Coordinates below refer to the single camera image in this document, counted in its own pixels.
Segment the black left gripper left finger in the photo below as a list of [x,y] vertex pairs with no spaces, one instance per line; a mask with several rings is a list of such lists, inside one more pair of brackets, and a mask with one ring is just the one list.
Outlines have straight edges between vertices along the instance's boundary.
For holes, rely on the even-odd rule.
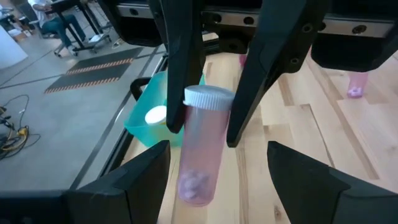
[[163,140],[124,165],[67,193],[73,224],[157,224],[167,186],[170,142]]

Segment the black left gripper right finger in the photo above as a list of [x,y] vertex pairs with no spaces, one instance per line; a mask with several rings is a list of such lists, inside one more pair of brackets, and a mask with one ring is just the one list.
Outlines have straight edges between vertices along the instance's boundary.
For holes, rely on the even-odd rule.
[[277,141],[267,147],[272,183],[291,224],[398,224],[398,194]]

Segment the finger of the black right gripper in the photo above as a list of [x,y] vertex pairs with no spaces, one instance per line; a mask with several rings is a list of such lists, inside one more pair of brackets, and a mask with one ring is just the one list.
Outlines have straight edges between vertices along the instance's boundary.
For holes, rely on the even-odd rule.
[[178,133],[185,120],[184,89],[199,84],[205,63],[202,0],[149,0],[167,47],[167,127]]
[[329,8],[329,0],[263,0],[236,90],[226,142],[236,147],[266,91],[283,73],[295,73]]

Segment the pink pill bottle white cap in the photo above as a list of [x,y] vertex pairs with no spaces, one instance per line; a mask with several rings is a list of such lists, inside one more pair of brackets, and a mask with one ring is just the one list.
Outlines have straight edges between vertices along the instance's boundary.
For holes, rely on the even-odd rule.
[[214,198],[234,93],[211,85],[185,89],[178,196],[196,207]]
[[368,82],[368,72],[349,72],[348,98],[361,98]]

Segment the orange pill bottle white cap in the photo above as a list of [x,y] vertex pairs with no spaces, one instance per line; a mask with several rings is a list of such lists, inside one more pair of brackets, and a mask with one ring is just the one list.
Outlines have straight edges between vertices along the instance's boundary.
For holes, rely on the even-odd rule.
[[151,108],[145,115],[144,119],[148,125],[165,124],[167,118],[167,107],[159,105]]

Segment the translucent teal plastic bin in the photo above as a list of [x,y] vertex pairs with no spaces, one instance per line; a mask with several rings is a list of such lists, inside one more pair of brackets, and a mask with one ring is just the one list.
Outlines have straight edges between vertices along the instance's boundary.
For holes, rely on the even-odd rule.
[[165,124],[165,115],[160,121],[149,124],[145,120],[146,114],[157,106],[167,105],[167,72],[155,73],[151,77],[137,78],[130,85],[130,92],[136,104],[124,127],[143,145],[151,147],[161,140],[170,141],[173,147],[180,147],[183,141],[183,130],[175,134],[169,131]]

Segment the black mat with hazard stripes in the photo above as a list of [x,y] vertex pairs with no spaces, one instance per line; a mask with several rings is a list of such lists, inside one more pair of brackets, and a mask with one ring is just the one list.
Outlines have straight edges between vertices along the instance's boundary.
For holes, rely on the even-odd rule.
[[137,47],[79,61],[52,83],[44,93],[116,82],[142,50],[142,47]]

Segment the black desk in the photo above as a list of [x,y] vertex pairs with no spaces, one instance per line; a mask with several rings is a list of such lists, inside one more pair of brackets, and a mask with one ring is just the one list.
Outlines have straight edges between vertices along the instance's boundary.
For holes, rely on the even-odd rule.
[[[111,43],[111,38],[108,33],[105,33],[105,29],[110,29],[111,24],[108,23],[107,26],[102,26],[99,21],[97,20],[94,12],[91,10],[89,6],[89,2],[91,0],[56,0],[55,2],[51,3],[52,10],[48,11],[47,14],[56,13],[56,15],[62,21],[62,24],[67,28],[69,33],[73,37],[72,43],[77,43],[78,46],[72,46],[73,54],[77,55],[79,51],[89,50],[93,53],[96,53],[96,46],[101,42],[109,42]],[[80,12],[83,13],[84,18],[89,23],[90,27],[94,31],[95,35],[88,41],[87,44],[84,44],[82,40],[79,38],[75,29],[69,24],[65,16],[63,15],[64,11],[68,11],[72,8],[78,8]]]

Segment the person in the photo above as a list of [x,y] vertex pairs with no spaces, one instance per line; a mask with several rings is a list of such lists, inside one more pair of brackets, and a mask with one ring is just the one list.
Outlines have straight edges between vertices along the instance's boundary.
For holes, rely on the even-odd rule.
[[[47,15],[45,12],[50,10],[50,1],[49,0],[27,0],[32,9],[35,12],[35,15],[38,18],[40,28],[45,32],[56,33],[60,37],[61,41],[65,44],[65,47],[70,50],[72,48],[72,42],[68,38],[66,34],[66,25],[63,24],[61,18],[58,16]],[[65,20],[71,24],[81,41],[85,44],[88,42],[88,39],[83,32],[80,24],[78,23],[76,17],[73,14],[69,14],[64,16]]]

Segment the white rounded object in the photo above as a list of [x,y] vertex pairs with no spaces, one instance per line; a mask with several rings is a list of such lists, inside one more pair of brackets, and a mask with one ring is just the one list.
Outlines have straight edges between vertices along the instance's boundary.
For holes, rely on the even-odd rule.
[[19,44],[0,26],[0,70],[18,64],[27,57]]

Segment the black aluminium table frame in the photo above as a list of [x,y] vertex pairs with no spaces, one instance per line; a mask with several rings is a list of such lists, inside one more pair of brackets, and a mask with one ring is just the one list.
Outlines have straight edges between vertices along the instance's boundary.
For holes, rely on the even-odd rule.
[[[122,111],[123,109],[126,108],[126,104],[131,97],[133,97],[134,100],[137,101],[143,92],[143,90],[141,88],[146,86],[156,73],[164,71],[166,69],[167,65],[168,65],[168,54],[164,53],[163,56],[161,57],[160,61],[158,62],[155,70],[152,72],[151,76],[139,77],[139,78],[135,79],[130,84],[127,95],[122,101],[123,108],[120,111]],[[129,145],[133,139],[134,139],[134,135],[130,134],[126,128],[123,128],[123,130],[121,131],[121,134],[118,137],[118,140],[116,141],[116,143],[111,151],[111,154],[109,155],[107,161],[105,162],[98,177],[102,177],[102,176],[106,175],[107,173],[111,172],[112,170],[114,170],[115,168],[117,168],[121,165],[121,163],[124,159],[124,156],[127,153]]]

